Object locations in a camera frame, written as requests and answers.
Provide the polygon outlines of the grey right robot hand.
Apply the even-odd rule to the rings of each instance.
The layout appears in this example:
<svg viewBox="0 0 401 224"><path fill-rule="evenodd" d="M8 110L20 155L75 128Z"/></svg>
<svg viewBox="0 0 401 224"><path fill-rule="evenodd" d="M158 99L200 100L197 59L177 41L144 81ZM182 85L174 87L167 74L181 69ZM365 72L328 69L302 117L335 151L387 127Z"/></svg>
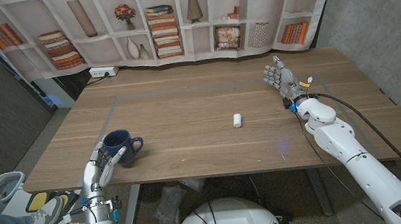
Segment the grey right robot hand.
<svg viewBox="0 0 401 224"><path fill-rule="evenodd" d="M264 82L275 87L283 98L299 105L307 98L303 86L277 56L273 57L273 62L273 66L266 65L264 69Z"/></svg>

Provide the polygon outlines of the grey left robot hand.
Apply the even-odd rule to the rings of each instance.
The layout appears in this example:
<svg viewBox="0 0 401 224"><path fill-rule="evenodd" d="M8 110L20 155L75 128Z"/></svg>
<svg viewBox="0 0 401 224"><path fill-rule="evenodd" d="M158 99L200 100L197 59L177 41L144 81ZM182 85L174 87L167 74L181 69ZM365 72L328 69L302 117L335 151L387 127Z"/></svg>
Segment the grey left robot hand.
<svg viewBox="0 0 401 224"><path fill-rule="evenodd" d="M94 146L82 175L82 190L88 200L103 195L102 189L110 183L115 165L128 149L122 146L113 157L105 157L103 140L101 138Z"/></svg>

